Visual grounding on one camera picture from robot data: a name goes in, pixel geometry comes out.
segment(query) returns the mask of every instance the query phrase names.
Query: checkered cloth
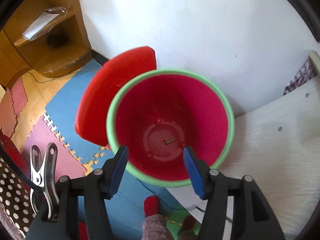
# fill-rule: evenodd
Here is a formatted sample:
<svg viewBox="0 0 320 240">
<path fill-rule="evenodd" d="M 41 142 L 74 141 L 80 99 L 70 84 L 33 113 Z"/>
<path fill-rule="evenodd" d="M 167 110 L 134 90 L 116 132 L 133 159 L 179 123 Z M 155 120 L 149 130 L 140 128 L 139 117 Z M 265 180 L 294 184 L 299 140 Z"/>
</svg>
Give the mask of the checkered cloth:
<svg viewBox="0 0 320 240">
<path fill-rule="evenodd" d="M 308 57 L 305 64 L 299 69 L 295 77 L 285 87 L 283 95 L 289 94 L 296 88 L 302 86 L 304 83 L 307 83 L 309 80 L 313 79 L 316 75 L 316 68 L 310 60 L 310 57 Z"/>
</svg>

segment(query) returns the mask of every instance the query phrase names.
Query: blue foam mat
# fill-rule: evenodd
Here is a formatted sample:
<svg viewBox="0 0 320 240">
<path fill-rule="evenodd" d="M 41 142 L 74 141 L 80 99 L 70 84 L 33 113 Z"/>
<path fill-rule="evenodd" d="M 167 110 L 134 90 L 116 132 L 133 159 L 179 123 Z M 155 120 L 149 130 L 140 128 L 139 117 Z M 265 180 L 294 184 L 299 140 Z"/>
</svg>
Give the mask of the blue foam mat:
<svg viewBox="0 0 320 240">
<path fill-rule="evenodd" d="M 113 153 L 109 150 L 101 151 L 96 144 L 79 137 L 74 130 L 74 123 L 81 97 L 95 75 L 94 71 L 98 71 L 100 68 L 99 63 L 91 60 L 82 68 L 82 70 L 89 71 L 80 71 L 75 74 L 45 108 L 50 119 L 53 120 L 53 125 L 57 126 L 57 130 L 64 136 L 65 142 L 70 144 L 70 149 L 74 149 L 76 155 L 82 158 L 82 163 L 94 159 L 98 160 L 96 165 L 92 165 L 94 169 L 101 168 L 107 159 L 113 158 Z M 93 155 L 96 152 L 104 152 L 103 157 L 94 158 Z M 141 224 L 144 220 L 143 202 L 145 198 L 153 195 L 151 191 L 165 202 L 165 204 L 160 202 L 163 215 L 170 215 L 180 207 L 176 199 L 165 188 L 142 184 L 125 171 L 118 193 L 111 200 L 105 201 L 111 228 L 116 238 L 141 239 Z M 79 197 L 79 219 L 84 222 L 83 197 Z"/>
</svg>

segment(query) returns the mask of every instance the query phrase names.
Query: white wall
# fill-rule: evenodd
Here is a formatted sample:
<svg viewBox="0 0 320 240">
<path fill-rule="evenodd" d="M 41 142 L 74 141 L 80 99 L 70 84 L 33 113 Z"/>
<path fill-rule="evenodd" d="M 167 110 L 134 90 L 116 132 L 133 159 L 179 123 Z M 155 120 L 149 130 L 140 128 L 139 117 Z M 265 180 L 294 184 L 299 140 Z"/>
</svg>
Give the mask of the white wall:
<svg viewBox="0 0 320 240">
<path fill-rule="evenodd" d="M 158 68 L 198 72 L 228 95 L 235 115 L 279 98 L 311 49 L 287 0 L 80 0 L 92 47 L 107 57 L 138 46 Z"/>
</svg>

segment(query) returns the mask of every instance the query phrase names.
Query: polka dot fabric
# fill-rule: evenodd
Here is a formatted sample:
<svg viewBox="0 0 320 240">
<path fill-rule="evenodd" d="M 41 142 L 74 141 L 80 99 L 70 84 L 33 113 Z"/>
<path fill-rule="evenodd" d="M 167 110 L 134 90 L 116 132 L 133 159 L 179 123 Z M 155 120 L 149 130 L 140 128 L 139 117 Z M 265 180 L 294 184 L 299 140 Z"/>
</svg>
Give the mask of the polka dot fabric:
<svg viewBox="0 0 320 240">
<path fill-rule="evenodd" d="M 29 231 L 35 217 L 29 196 L 22 181 L 0 158 L 0 204 L 23 236 Z"/>
</svg>

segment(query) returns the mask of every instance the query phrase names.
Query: black baseboard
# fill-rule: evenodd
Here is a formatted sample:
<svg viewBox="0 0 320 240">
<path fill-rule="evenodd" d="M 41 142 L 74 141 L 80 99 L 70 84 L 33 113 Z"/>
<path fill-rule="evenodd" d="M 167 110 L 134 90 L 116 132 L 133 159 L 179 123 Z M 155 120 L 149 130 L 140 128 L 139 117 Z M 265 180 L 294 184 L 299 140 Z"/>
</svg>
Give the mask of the black baseboard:
<svg viewBox="0 0 320 240">
<path fill-rule="evenodd" d="M 91 55 L 92 55 L 92 58 L 101 65 L 109 61 L 105 56 L 101 55 L 100 53 L 96 52 L 93 49 L 91 49 Z"/>
</svg>

